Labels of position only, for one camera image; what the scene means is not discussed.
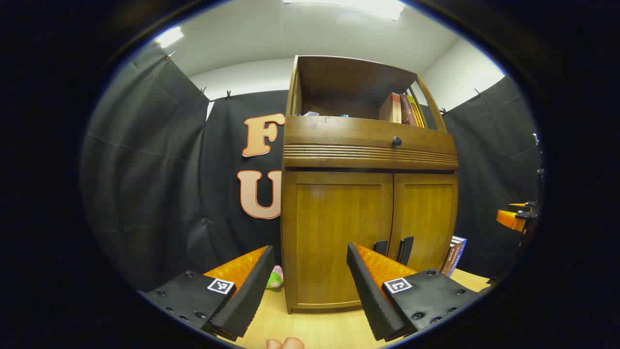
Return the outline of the blue book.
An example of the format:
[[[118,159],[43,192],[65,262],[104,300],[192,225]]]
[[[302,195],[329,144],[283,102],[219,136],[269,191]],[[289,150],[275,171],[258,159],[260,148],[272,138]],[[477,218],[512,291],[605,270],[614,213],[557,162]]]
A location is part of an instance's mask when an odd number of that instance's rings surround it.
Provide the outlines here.
[[[465,247],[468,241],[466,238],[457,237],[457,236],[453,236],[452,240],[455,241],[456,243],[454,246],[454,253],[452,254],[452,257],[451,257],[451,263],[449,264],[449,268],[447,271],[448,277],[451,277],[453,272],[456,270],[456,267],[459,264],[459,261],[461,260],[461,256],[463,255],[463,252],[465,250]]]

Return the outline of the black backdrop cloth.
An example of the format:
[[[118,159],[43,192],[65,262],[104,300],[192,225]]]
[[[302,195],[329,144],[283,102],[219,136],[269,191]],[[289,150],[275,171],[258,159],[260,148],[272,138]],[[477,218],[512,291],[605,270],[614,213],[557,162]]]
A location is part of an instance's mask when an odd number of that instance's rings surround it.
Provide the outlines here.
[[[149,292],[183,271],[208,272],[266,245],[282,267],[293,63],[285,89],[211,102],[154,46],[107,88],[85,134],[80,185],[93,233],[134,288]],[[520,256],[521,233],[496,214],[536,199],[535,123],[507,78],[471,105],[478,115],[456,108],[441,116],[459,161],[452,236],[468,240],[457,267],[501,278]]]

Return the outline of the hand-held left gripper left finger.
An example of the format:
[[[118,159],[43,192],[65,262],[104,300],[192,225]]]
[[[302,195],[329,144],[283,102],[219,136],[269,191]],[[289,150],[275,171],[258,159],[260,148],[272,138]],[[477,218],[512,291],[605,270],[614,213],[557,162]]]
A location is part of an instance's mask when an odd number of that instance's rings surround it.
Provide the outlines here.
[[[139,292],[164,314],[231,341],[254,320],[275,265],[266,245],[208,272],[186,270],[149,292]]]

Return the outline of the brown book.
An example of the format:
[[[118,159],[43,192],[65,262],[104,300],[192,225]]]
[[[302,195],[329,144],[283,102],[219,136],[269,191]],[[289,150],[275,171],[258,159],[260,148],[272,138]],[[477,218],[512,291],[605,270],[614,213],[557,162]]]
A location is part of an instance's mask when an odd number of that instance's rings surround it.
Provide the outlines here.
[[[448,254],[447,254],[447,258],[445,259],[443,266],[441,268],[441,274],[448,276],[448,272],[451,269],[451,264],[452,264],[452,258],[454,256],[454,253],[456,252],[456,247],[457,247],[457,243],[452,240],[450,245],[449,245],[449,250],[448,250]]]

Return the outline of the orange tan book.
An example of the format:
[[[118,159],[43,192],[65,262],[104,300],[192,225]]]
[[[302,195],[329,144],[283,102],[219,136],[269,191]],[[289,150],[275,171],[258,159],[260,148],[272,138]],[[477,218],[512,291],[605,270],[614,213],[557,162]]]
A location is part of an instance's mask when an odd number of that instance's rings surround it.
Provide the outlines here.
[[[379,108],[379,120],[402,124],[401,96],[397,93],[390,93],[385,102]]]

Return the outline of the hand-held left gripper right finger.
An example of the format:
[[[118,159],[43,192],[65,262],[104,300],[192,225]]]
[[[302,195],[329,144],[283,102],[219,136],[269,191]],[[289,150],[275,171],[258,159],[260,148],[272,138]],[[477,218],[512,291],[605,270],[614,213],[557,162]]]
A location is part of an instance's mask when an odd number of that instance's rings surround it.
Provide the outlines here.
[[[376,340],[424,331],[485,294],[434,268],[415,271],[356,243],[347,246],[347,265]]]

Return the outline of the maroon book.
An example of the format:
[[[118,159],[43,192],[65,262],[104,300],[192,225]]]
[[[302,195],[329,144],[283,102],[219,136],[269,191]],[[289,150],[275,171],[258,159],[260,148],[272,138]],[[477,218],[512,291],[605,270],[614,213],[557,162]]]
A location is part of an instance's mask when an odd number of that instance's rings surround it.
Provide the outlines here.
[[[408,95],[400,94],[400,100],[401,100],[402,123],[417,127],[418,124],[417,124],[416,116],[414,115],[414,111],[413,111],[412,105],[410,104]]]

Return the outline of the yellow book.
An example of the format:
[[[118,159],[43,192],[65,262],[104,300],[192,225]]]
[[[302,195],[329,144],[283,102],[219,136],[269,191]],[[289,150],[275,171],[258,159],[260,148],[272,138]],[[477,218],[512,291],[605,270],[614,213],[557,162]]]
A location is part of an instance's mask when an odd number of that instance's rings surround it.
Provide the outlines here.
[[[411,106],[412,109],[412,113],[413,113],[413,117],[416,120],[416,126],[420,127],[420,128],[426,128],[427,125],[424,121],[424,117],[423,114],[420,111],[419,105],[417,103],[417,100],[414,96],[411,95],[406,95],[407,99],[409,100],[409,104]]]

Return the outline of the wooden cabinet door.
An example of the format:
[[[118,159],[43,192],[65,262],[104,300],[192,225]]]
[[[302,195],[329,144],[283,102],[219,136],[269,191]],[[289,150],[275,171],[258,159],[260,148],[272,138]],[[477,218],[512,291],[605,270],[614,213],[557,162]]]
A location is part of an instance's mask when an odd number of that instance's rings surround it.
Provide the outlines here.
[[[281,254],[288,313],[359,306],[348,245],[388,241],[392,210],[391,174],[284,172]]]
[[[397,260],[401,240],[414,237],[407,266],[416,271],[440,271],[454,234],[458,177],[454,173],[396,173],[393,179],[388,257]]]

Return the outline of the ceiling light panel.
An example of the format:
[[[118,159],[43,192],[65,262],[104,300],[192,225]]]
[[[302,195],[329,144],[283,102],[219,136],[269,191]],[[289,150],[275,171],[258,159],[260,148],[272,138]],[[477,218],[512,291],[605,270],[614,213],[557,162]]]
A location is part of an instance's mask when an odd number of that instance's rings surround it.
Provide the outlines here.
[[[282,0],[283,4],[321,4],[356,9],[397,21],[405,8],[400,0]]]
[[[173,44],[175,44],[177,41],[181,40],[182,38],[184,38],[182,27],[176,26],[176,27],[171,27],[170,29],[158,35],[154,41],[162,49],[165,49],[169,46],[172,46]]]

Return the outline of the wooden double-door shoe cabinet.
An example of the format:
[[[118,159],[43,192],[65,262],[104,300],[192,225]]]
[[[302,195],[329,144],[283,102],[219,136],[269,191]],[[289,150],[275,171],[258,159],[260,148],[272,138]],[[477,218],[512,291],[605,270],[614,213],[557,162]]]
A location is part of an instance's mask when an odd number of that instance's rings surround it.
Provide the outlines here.
[[[379,108],[390,93],[414,96],[426,128],[380,121]],[[303,116],[310,111],[320,115]],[[282,174],[457,175],[459,169],[454,138],[432,94],[418,74],[405,69],[356,58],[297,56],[285,115]],[[403,143],[392,148],[395,136]],[[413,242],[414,237],[401,240],[395,261],[407,267]],[[388,257],[389,243],[374,246]]]

